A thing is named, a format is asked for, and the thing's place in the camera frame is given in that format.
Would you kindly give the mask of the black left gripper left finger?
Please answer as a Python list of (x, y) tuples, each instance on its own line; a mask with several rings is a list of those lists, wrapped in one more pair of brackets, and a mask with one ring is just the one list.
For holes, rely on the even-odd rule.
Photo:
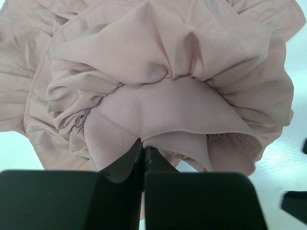
[(6, 170), (0, 174), (3, 230), (137, 230), (144, 152), (136, 141), (99, 172)]

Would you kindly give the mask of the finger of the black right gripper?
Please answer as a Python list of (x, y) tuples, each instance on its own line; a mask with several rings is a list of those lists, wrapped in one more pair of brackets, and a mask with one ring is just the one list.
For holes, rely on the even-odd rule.
[(307, 155), (307, 139), (304, 140), (302, 152)]
[(284, 194), (281, 209), (296, 219), (307, 218), (307, 192), (288, 191)]

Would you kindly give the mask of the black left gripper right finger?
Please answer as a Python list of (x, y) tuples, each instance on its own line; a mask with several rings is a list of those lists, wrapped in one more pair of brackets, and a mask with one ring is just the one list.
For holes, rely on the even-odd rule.
[(148, 230), (266, 230), (252, 182), (235, 172), (179, 172), (146, 149)]

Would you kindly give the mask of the pink pleated skirt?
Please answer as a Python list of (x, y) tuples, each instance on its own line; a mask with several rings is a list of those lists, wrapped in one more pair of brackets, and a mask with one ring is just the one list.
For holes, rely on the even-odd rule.
[(293, 118), (295, 0), (7, 0), (0, 129), (46, 170), (101, 170), (140, 139), (173, 165), (251, 175)]

